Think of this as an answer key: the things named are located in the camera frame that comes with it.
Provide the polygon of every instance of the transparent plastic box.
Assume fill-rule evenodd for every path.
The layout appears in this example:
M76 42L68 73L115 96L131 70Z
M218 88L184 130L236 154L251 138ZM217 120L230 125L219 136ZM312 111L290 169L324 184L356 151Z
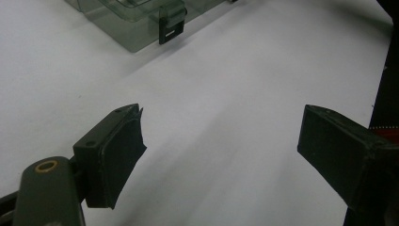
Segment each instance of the transparent plastic box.
M226 0L66 0L130 52L184 31L184 24Z

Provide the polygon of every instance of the clear container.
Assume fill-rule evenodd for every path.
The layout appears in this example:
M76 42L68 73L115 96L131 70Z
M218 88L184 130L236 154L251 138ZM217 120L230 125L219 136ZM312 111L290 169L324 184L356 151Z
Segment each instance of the clear container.
M66 0L130 52L184 30L184 23L226 0Z

